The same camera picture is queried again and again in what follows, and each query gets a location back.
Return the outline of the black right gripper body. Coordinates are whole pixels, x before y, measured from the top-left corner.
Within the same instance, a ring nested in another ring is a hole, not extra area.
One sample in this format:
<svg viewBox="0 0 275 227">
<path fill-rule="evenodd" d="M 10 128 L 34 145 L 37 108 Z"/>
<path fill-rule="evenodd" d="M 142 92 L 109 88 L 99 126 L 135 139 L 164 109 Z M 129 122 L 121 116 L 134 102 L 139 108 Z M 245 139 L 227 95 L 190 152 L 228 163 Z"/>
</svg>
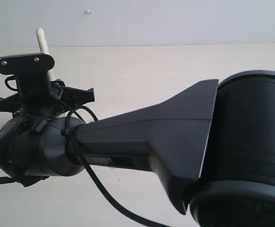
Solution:
<svg viewBox="0 0 275 227">
<path fill-rule="evenodd" d="M 39 118 L 57 118 L 69 110 L 65 98 L 65 83 L 61 80 L 44 84 L 25 82 L 18 84 L 19 108 L 28 115 Z"/>
</svg>

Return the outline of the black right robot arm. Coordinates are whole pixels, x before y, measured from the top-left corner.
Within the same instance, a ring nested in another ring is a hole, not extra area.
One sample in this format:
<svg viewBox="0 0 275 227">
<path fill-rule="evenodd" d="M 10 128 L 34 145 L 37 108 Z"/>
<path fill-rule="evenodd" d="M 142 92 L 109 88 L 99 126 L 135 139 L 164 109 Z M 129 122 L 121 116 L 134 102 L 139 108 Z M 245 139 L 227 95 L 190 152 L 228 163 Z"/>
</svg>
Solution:
<svg viewBox="0 0 275 227">
<path fill-rule="evenodd" d="M 181 213 L 202 227 L 275 227 L 275 71 L 200 81 L 157 105 L 85 123 L 70 110 L 54 120 L 23 114 L 0 130 L 0 184 L 31 186 L 91 166 L 154 172 Z"/>
</svg>

